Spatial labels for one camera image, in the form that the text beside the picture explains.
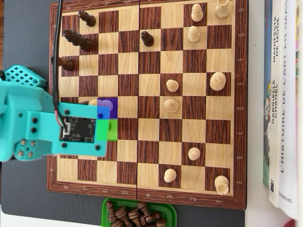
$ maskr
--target black circuit board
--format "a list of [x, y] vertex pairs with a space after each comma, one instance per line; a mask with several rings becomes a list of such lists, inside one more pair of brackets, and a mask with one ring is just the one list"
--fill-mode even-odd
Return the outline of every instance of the black circuit board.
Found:
[[61, 128], [60, 141], [93, 143], [96, 119], [82, 117], [62, 117], [67, 130]]

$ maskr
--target gray mat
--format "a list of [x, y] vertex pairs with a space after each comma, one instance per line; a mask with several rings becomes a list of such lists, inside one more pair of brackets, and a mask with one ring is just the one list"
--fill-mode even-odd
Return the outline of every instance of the gray mat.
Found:
[[[25, 65], [48, 78], [49, 3], [5, 0], [3, 68]], [[2, 164], [1, 208], [10, 215], [100, 225], [103, 197], [48, 192], [46, 158]], [[174, 206], [178, 227], [243, 227], [244, 211]]]

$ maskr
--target wooden chessboard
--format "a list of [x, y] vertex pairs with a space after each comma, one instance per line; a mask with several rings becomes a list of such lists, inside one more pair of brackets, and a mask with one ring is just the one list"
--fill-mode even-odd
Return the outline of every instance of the wooden chessboard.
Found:
[[[191, 19], [195, 3], [200, 22]], [[49, 156], [48, 190], [147, 202], [246, 208], [248, 1], [231, 0], [227, 18], [215, 14], [214, 0], [71, 0], [63, 7], [62, 29], [92, 39], [89, 52], [60, 41], [60, 57], [75, 60], [73, 72], [59, 70], [62, 102], [91, 99], [117, 102], [117, 141], [109, 141], [105, 157]], [[50, 57], [57, 4], [50, 10]], [[79, 10], [97, 23], [85, 25]], [[198, 27], [191, 43], [188, 30]], [[154, 44], [143, 44], [148, 31]], [[215, 72], [226, 75], [221, 91], [210, 88]], [[179, 83], [169, 92], [168, 79]], [[50, 65], [50, 83], [52, 69]], [[168, 113], [163, 103], [176, 99]], [[197, 147], [199, 159], [188, 158]], [[164, 172], [177, 178], [167, 183]], [[217, 176], [229, 180], [219, 195]]]

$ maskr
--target green tray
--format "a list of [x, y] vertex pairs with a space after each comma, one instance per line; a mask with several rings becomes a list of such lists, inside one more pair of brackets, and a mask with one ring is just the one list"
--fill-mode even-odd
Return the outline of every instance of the green tray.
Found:
[[[122, 199], [112, 199], [107, 198], [102, 203], [101, 208], [101, 227], [110, 227], [111, 223], [108, 220], [109, 211], [107, 209], [106, 203], [111, 200], [114, 204], [115, 210], [118, 207], [126, 207], [128, 210], [131, 208], [137, 207], [138, 201], [133, 200], [122, 200]], [[166, 219], [166, 227], [177, 227], [177, 213], [173, 206], [168, 204], [160, 204], [160, 203], [147, 203], [148, 210], [150, 212], [159, 211], [162, 218]]]

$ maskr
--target chessboard border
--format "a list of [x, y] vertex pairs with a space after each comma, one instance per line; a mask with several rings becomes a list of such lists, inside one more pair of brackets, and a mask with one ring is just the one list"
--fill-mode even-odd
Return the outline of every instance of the chessboard border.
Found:
[[[63, 13], [90, 9], [112, 8], [125, 5], [154, 4], [190, 0], [91, 0], [89, 4], [81, 0], [69, 0], [63, 4]], [[234, 159], [233, 159], [233, 196], [173, 192], [117, 187], [99, 184], [79, 185], [78, 183], [57, 181], [57, 157], [47, 159], [47, 189], [52, 192], [75, 193], [115, 197], [147, 202], [162, 202], [245, 210], [247, 206], [247, 103], [248, 103], [248, 0], [235, 1], [235, 60], [234, 60]], [[55, 16], [58, 3], [50, 6], [50, 45], [49, 59], [53, 54]], [[52, 94], [52, 67], [49, 69], [49, 93]], [[146, 191], [157, 196], [141, 196]]]

